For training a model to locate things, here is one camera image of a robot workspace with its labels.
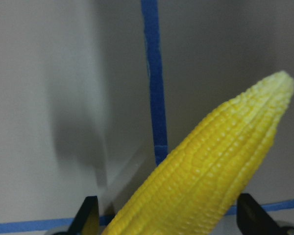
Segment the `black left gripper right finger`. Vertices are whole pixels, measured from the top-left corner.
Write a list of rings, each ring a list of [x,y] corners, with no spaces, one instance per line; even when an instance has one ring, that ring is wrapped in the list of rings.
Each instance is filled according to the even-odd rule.
[[[287,234],[248,193],[237,200],[236,223],[243,235]]]

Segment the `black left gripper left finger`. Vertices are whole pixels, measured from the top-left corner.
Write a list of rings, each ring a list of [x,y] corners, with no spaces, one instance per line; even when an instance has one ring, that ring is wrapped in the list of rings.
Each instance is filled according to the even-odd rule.
[[[98,197],[87,196],[67,230],[68,235],[97,235],[99,231]]]

